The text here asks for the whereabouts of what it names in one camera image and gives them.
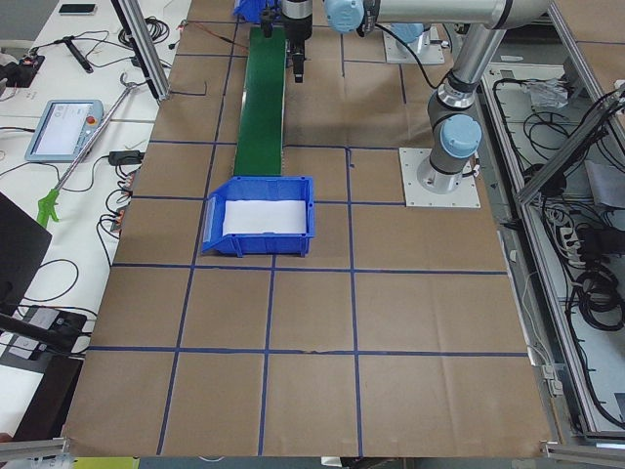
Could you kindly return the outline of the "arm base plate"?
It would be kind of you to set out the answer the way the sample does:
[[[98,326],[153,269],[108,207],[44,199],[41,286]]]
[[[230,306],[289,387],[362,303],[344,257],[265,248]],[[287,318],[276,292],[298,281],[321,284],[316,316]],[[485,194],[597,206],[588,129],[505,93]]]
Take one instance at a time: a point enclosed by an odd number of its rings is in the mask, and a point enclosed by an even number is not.
[[[430,161],[430,149],[398,150],[405,205],[424,208],[479,209],[476,177],[469,161],[456,175],[439,173]]]
[[[402,39],[404,47],[387,32],[383,33],[386,62],[389,64],[415,64],[411,50],[423,65],[443,64],[445,58],[441,47],[438,29],[434,24],[423,28],[418,23],[388,23],[384,27]]]

